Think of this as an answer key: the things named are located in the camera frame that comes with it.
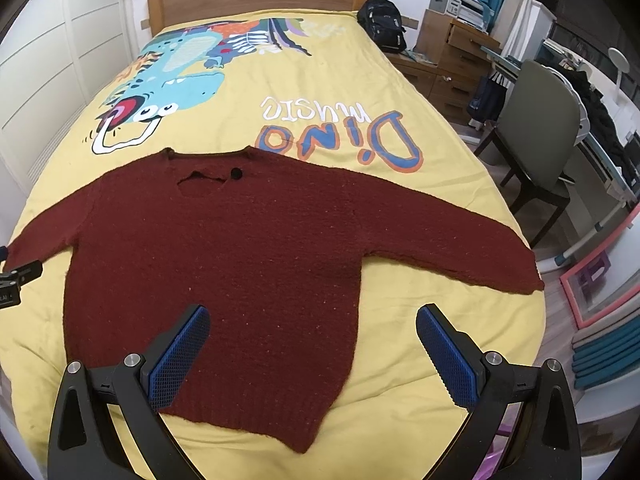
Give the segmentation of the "dark red knit sweater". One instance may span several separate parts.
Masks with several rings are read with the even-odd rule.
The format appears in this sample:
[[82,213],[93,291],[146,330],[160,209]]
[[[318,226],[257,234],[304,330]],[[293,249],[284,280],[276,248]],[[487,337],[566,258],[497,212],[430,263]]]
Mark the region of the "dark red knit sweater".
[[212,330],[171,414],[299,453],[352,369],[364,258],[500,292],[542,289],[533,253],[500,222],[258,148],[164,148],[109,171],[33,218],[6,263],[65,249],[71,359],[110,365],[202,304]]

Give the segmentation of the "stacked teal mats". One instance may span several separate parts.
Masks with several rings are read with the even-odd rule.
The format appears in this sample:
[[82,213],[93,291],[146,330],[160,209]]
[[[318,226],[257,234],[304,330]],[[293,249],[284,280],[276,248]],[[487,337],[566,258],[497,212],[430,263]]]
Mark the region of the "stacked teal mats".
[[572,339],[574,388],[588,390],[639,366],[639,310],[618,310],[578,330]]

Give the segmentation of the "pink framed board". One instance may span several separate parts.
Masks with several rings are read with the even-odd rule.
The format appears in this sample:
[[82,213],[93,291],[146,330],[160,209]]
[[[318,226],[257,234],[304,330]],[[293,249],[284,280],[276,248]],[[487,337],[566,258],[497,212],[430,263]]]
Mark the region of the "pink framed board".
[[588,256],[561,277],[578,330],[639,293],[639,206]]

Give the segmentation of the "white wardrobe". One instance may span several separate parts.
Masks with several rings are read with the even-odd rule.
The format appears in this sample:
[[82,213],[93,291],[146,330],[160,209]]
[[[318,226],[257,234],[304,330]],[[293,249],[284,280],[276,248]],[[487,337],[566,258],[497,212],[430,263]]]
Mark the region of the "white wardrobe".
[[122,0],[29,0],[1,44],[1,158],[23,192],[131,60]]

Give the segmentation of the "grey green chair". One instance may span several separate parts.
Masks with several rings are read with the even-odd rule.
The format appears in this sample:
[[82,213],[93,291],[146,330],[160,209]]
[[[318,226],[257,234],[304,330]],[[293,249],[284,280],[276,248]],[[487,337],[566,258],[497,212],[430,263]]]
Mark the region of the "grey green chair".
[[535,61],[522,64],[510,99],[498,122],[475,149],[493,145],[509,166],[504,182],[517,178],[520,192],[509,206],[516,214],[532,200],[554,207],[551,217],[529,241],[536,246],[570,203],[560,175],[570,159],[579,130],[578,103],[566,84]]

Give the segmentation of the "yellow dino print bedspread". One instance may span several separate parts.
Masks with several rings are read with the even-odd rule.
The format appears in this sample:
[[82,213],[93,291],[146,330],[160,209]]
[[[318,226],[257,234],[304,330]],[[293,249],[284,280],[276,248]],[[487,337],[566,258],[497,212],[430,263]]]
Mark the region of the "yellow dino print bedspread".
[[[60,200],[164,148],[187,155],[258,148],[361,172],[500,222],[528,247],[486,167],[356,18],[311,10],[229,16],[156,36],[70,127],[11,243]],[[41,261],[42,275],[21,303],[1,313],[15,422],[39,465],[66,367],[78,361],[66,353],[63,325],[72,255],[65,249]],[[528,295],[500,292],[367,257],[352,369],[306,452],[265,434],[192,422],[170,407],[163,420],[209,479],[420,479],[466,416],[416,336],[424,304],[436,304],[480,348],[516,364],[536,358],[544,283]]]

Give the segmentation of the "dark blue hanging bag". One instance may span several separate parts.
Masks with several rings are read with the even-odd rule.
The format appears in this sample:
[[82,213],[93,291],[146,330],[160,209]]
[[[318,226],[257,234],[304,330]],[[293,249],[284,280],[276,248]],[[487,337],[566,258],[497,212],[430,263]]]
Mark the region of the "dark blue hanging bag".
[[506,86],[498,72],[481,76],[474,96],[466,108],[477,122],[496,122],[506,102]]

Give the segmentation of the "white desk lamp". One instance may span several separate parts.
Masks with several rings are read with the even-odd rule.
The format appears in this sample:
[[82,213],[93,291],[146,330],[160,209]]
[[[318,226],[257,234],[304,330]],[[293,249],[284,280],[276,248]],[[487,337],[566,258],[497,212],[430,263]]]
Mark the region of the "white desk lamp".
[[628,74],[630,70],[630,64],[620,49],[616,47],[608,48],[608,59],[614,65],[616,69],[616,81],[615,81],[615,102],[617,104],[623,104],[624,92],[622,91],[623,74]]

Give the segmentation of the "wooden drawer cabinet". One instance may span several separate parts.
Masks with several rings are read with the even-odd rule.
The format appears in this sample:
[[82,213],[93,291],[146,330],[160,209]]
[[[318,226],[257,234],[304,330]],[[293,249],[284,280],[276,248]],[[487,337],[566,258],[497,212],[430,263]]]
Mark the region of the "wooden drawer cabinet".
[[487,50],[500,52],[499,41],[453,16],[427,10],[416,40],[416,52],[426,61],[391,53],[387,58],[448,122],[462,125],[470,120],[466,107],[480,78],[491,70]]

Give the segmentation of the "black backpack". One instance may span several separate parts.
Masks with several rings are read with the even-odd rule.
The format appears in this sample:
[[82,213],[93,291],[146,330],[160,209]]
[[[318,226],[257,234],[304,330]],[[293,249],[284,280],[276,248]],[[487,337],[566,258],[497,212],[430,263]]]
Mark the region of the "black backpack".
[[357,12],[357,22],[383,52],[407,49],[400,12],[390,0],[367,0]]

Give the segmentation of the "white printer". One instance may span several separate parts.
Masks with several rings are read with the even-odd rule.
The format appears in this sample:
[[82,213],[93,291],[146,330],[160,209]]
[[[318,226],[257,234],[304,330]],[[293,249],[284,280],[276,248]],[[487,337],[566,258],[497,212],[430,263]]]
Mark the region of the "white printer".
[[490,15],[480,0],[431,0],[428,8],[480,27]]

